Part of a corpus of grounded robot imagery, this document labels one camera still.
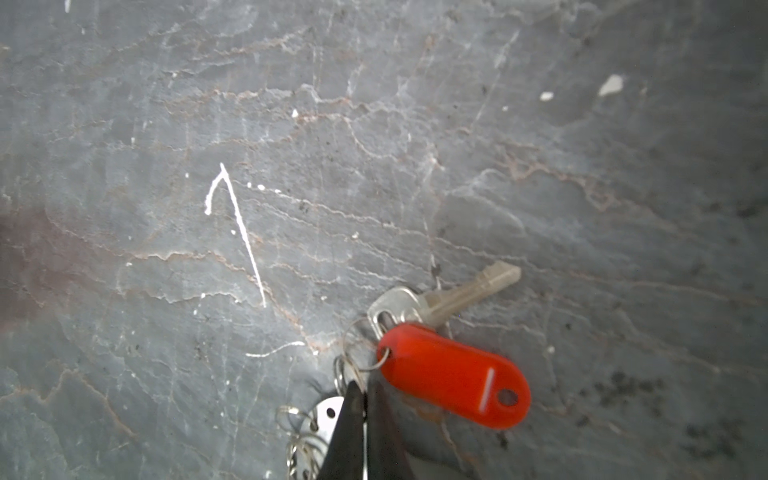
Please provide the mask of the red key tag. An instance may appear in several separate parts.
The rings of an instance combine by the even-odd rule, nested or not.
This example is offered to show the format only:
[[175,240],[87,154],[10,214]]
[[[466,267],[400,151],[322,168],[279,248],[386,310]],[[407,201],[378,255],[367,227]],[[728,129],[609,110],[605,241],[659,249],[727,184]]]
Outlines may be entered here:
[[389,330],[376,355],[396,389],[485,427],[511,428],[530,408],[528,382],[513,362],[420,324]]

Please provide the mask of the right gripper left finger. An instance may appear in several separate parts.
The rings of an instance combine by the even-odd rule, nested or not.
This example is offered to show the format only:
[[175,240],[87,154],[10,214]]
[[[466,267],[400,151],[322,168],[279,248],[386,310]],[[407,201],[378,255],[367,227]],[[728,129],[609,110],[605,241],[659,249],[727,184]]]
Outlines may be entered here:
[[346,388],[337,423],[316,479],[362,480],[365,472],[366,398],[356,381]]

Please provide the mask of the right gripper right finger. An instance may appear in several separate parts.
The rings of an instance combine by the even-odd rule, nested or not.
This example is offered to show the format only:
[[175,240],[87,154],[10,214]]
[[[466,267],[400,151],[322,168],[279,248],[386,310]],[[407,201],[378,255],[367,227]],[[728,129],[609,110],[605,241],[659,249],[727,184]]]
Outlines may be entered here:
[[366,459],[368,478],[408,479],[416,475],[406,455],[405,444],[394,419],[380,374],[369,377],[366,392]]

